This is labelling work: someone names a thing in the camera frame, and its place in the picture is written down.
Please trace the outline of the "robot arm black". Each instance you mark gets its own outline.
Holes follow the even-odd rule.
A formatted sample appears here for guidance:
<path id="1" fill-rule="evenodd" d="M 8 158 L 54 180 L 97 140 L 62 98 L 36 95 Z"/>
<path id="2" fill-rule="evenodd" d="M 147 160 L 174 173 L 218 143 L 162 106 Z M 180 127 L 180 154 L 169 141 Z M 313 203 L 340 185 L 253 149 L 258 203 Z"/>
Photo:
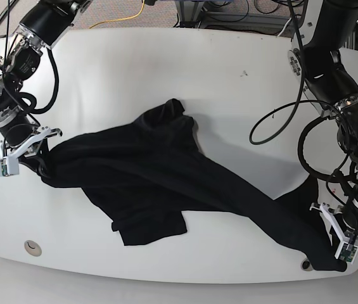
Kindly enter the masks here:
<path id="1" fill-rule="evenodd" d="M 346 200 L 336 208 L 313 204 L 331 225 L 335 258 L 353 263 L 358 254 L 358 85 L 348 74 L 340 50 L 358 21 L 358 1 L 306 1 L 303 15 L 290 15 L 295 30 L 288 61 L 300 83 L 297 100 L 312 103 L 319 117 L 309 123 L 298 140 L 298 159 L 303 168 L 326 184 L 339 184 Z M 340 168 L 330 174 L 314 170 L 304 158 L 308 133 L 325 120 L 338 125 L 337 141 L 350 163 L 348 175 Z"/>
<path id="2" fill-rule="evenodd" d="M 20 172 L 20 165 L 44 176 L 48 139 L 61 136 L 60 129 L 42 126 L 35 118 L 48 112 L 58 96 L 60 77 L 52 49 L 90 6 L 90 1 L 38 1 L 22 18 L 12 35 L 6 35 L 0 54 L 0 176 Z M 23 92 L 23 83 L 35 74 L 46 49 L 54 73 L 54 87 L 46 106 Z"/>

